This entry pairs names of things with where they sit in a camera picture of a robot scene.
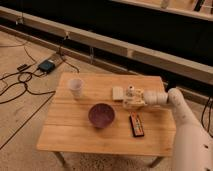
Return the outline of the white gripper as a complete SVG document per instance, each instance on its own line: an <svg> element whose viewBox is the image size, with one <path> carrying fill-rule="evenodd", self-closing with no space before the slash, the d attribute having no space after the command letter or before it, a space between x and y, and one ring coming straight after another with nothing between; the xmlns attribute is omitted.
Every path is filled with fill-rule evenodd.
<svg viewBox="0 0 213 171"><path fill-rule="evenodd" d="M112 98L114 101L122 101L123 107L125 109L138 109L145 105L142 89L135 89L134 95L129 97L126 95L126 90L124 91L122 87L112 88Z"/></svg>

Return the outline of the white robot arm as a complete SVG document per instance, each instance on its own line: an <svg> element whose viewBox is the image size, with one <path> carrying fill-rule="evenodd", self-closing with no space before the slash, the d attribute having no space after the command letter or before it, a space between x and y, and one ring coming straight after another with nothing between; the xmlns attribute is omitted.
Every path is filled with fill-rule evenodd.
<svg viewBox="0 0 213 171"><path fill-rule="evenodd" d="M142 106L168 105L175 119L176 133L172 150L172 171L213 171L213 139L203 128L182 92L135 89L112 89L112 99L122 101L126 109Z"/></svg>

